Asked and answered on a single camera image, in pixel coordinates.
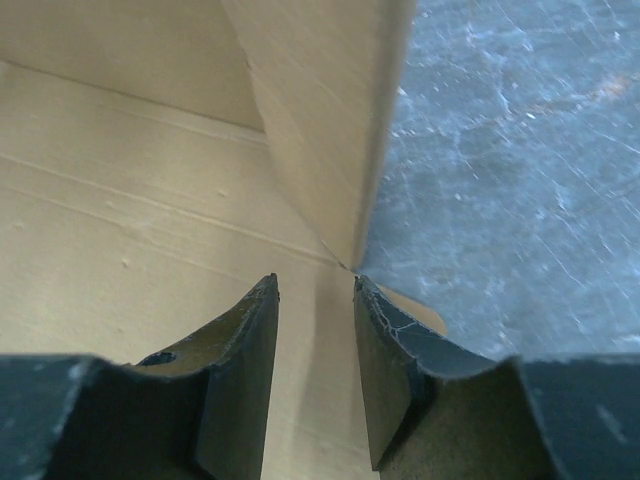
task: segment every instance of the scratch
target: scratch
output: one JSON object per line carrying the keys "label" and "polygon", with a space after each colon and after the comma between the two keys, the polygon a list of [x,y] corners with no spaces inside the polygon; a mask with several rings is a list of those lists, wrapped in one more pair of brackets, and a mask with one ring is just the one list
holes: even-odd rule
{"label": "scratch", "polygon": [[551,15],[549,15],[549,12],[547,12],[543,7],[542,7],[542,3],[538,4],[538,8],[542,11],[542,13],[544,13],[547,18],[549,19],[549,21],[551,22],[551,24],[553,25],[553,28],[556,30],[557,33],[564,33],[566,35],[566,37],[569,39],[569,41],[571,43],[573,43],[575,45],[575,47],[580,50],[580,53],[582,53],[583,56],[587,56],[587,54],[585,53],[584,50],[582,50],[582,48],[580,47],[580,45],[578,45],[578,42],[576,42],[573,37],[571,37],[571,35],[569,35],[567,32],[563,32],[562,29],[560,29],[558,27],[558,24],[556,23],[556,21],[553,19],[553,17]]}
{"label": "scratch", "polygon": [[631,313],[633,314],[634,318],[638,318],[638,311],[636,310],[635,305],[629,298],[629,295],[627,294],[627,292],[625,292],[625,290],[620,286],[620,284],[616,282],[616,280],[613,278],[613,275],[611,275],[611,272],[608,269],[605,269],[605,272],[607,273],[609,280],[616,286],[620,294],[622,294],[622,296],[625,298],[627,305],[629,305],[629,309],[631,310]]}
{"label": "scratch", "polygon": [[[582,2],[576,2],[577,5],[580,6],[580,10],[582,10],[582,13],[584,13],[584,16],[587,18],[587,21],[591,24],[591,26],[593,27],[593,29],[596,31],[596,33],[598,35],[600,35],[600,38],[604,38],[604,36],[602,35],[602,33],[600,32],[600,29],[597,27],[596,22],[593,20],[593,17],[589,14],[589,12],[587,11],[587,9],[584,6],[584,3]],[[587,38],[589,38],[589,36],[587,35],[587,32],[584,32],[585,36]]]}
{"label": "scratch", "polygon": [[611,18],[613,18],[613,21],[616,22],[616,25],[622,26],[622,23],[620,23],[620,20],[618,20],[618,16],[616,15],[616,12],[613,10],[613,8],[611,8],[611,4],[609,3],[609,1],[604,0],[604,4],[607,6],[609,11],[611,12]]}
{"label": "scratch", "polygon": [[571,280],[573,280],[576,284],[578,284],[581,288],[584,288],[585,285],[584,283],[582,283],[580,280],[578,280],[576,277],[574,277],[573,275],[571,275],[571,273],[569,272],[569,270],[567,270],[567,267],[565,267],[564,263],[562,263],[562,261],[558,258],[558,256],[555,254],[555,252],[553,250],[551,250],[551,247],[547,244],[547,242],[545,242],[542,237],[540,235],[538,235],[538,233],[536,233],[529,225],[527,225],[525,222],[523,222],[522,220],[520,220],[518,217],[516,217],[513,213],[511,213],[509,210],[506,210],[507,214],[509,214],[511,217],[513,217],[517,222],[521,223],[539,242],[540,244],[549,252],[549,254],[551,255],[551,257],[555,260],[555,262],[558,264],[558,266],[562,269],[562,271],[567,275],[567,277],[569,277]]}
{"label": "scratch", "polygon": [[500,9],[500,11],[502,12],[502,14],[504,15],[504,17],[509,21],[509,23],[511,25],[513,25],[513,28],[516,29],[516,31],[524,34],[526,36],[526,33],[524,32],[524,30],[522,30],[518,25],[516,25],[516,22],[514,22],[511,17],[507,14],[507,12],[505,11],[504,7],[502,6],[502,4],[497,1],[496,5],[498,5],[498,8]]}
{"label": "scratch", "polygon": [[618,443],[625,444],[627,443],[627,437],[622,433],[622,424],[620,421],[611,413],[605,406],[598,405],[596,406],[596,411],[598,412],[598,416],[604,426],[607,427],[607,430],[613,435],[613,437],[618,441]]}
{"label": "scratch", "polygon": [[615,143],[616,145],[620,145],[621,147],[626,148],[627,150],[629,150],[630,152],[635,153],[636,155],[640,155],[640,150],[638,150],[637,148],[633,148],[631,145],[627,145],[626,143],[618,140],[615,137],[612,137],[611,135],[607,135],[606,133],[599,132],[598,130],[590,127],[587,124],[585,124],[585,125],[589,130],[591,130],[593,133],[595,133],[599,137],[606,138],[610,142]]}
{"label": "scratch", "polygon": [[601,233],[598,234],[598,238],[600,239],[600,243],[605,248],[605,250],[611,254],[611,257],[614,257],[615,254],[613,253],[613,250],[611,250],[609,245],[607,245],[607,243],[604,241],[604,237],[602,236]]}
{"label": "scratch", "polygon": [[640,212],[633,204],[626,198],[621,199],[621,203],[624,205],[624,208],[636,219],[640,221]]}

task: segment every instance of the cardboard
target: cardboard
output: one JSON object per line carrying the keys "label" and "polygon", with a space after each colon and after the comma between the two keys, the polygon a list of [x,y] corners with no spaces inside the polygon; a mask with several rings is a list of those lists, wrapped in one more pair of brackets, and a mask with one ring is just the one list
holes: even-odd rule
{"label": "cardboard", "polygon": [[415,0],[222,0],[283,191],[347,268],[362,257]]}
{"label": "cardboard", "polygon": [[[365,9],[360,18],[351,4],[304,4],[331,6],[333,17],[321,21],[310,10],[304,17],[307,7],[297,4],[274,10],[274,17],[253,11],[255,4],[249,17],[254,23],[257,13],[265,21],[280,19],[276,30],[289,28],[299,41],[303,29],[290,18],[297,15],[313,27],[306,41],[317,35],[320,45],[330,40],[322,31],[340,27],[330,55],[317,58],[314,75],[333,65],[320,60],[344,55],[346,63],[336,78],[312,86],[296,70],[304,58],[269,57],[279,51],[270,38],[265,58],[293,74],[277,87],[277,69],[257,60],[255,40],[245,42],[257,69],[253,79],[268,143],[263,133],[228,123],[258,126],[257,112],[248,107],[248,80],[244,86],[238,80],[247,74],[233,72],[237,62],[224,60],[221,65],[231,69],[224,74],[192,63],[203,52],[189,50],[197,42],[184,22],[206,30],[206,21],[189,12],[216,9],[215,2],[188,0],[180,2],[181,10],[150,0],[0,1],[0,55],[57,75],[0,63],[0,351],[89,352],[134,363],[207,323],[263,275],[276,272],[281,315],[263,479],[374,479],[355,348],[353,276],[309,225],[343,262],[355,261],[363,208],[375,183],[377,156],[371,152],[381,148],[374,137],[384,115],[376,112],[386,107],[367,97],[381,91],[371,76],[382,64],[369,57],[347,63],[358,49],[370,56],[382,48],[381,41],[359,37],[384,23],[383,9]],[[140,18],[153,16],[151,5],[163,12],[158,15],[177,15],[175,24],[165,18],[168,26],[159,17],[151,22],[166,27],[158,37],[166,42],[173,32],[171,42],[180,44],[175,49],[156,48],[148,38],[155,29],[136,36],[144,25]],[[239,12],[233,13],[236,23]],[[356,19],[353,34],[349,18]],[[246,28],[239,30],[246,40]],[[119,66],[105,53],[114,51],[122,54]],[[144,51],[160,55],[155,58],[166,62],[163,68]],[[212,75],[207,88],[203,72]],[[184,88],[186,79],[194,91]],[[220,82],[229,95],[242,97],[237,111],[224,106],[233,102],[225,104],[226,94],[216,92]],[[325,87],[347,104],[338,108],[332,100],[325,110],[324,93],[303,101]],[[278,117],[288,111],[291,117]],[[340,128],[329,126],[334,121]],[[326,130],[315,136],[314,128]],[[327,150],[316,152],[324,141]],[[270,147],[291,203],[273,175]],[[434,312],[394,300],[442,331]]]}
{"label": "cardboard", "polygon": [[0,0],[0,60],[262,130],[217,0]]}

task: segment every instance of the scratched gray surface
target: scratched gray surface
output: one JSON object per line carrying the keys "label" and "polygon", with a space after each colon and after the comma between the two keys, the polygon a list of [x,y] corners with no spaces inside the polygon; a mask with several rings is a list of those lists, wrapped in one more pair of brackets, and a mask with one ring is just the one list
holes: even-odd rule
{"label": "scratched gray surface", "polygon": [[491,358],[640,350],[640,1],[419,0],[360,271]]}

